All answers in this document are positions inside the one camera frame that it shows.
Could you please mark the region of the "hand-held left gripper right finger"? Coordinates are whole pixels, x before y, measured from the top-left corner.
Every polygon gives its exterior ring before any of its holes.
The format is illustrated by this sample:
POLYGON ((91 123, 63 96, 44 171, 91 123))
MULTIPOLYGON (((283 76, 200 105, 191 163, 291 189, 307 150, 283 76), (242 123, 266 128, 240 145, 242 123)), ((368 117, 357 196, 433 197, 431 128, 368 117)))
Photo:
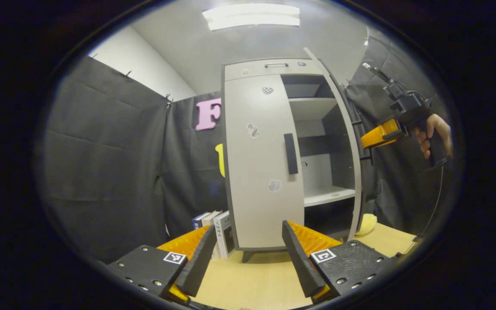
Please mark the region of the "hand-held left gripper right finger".
POLYGON ((289 220, 282 222, 282 239, 314 305, 356 298, 383 280, 401 256, 387 256, 357 240, 340 242, 289 220))

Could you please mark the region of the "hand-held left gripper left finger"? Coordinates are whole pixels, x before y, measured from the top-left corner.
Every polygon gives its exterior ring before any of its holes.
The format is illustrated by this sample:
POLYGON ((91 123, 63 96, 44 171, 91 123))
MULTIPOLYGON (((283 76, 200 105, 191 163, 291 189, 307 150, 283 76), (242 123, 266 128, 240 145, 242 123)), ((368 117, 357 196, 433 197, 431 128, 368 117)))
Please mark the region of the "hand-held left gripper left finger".
POLYGON ((211 224, 157 247, 140 245, 107 264, 106 269, 150 298, 189 306, 198 294, 216 242, 211 224))

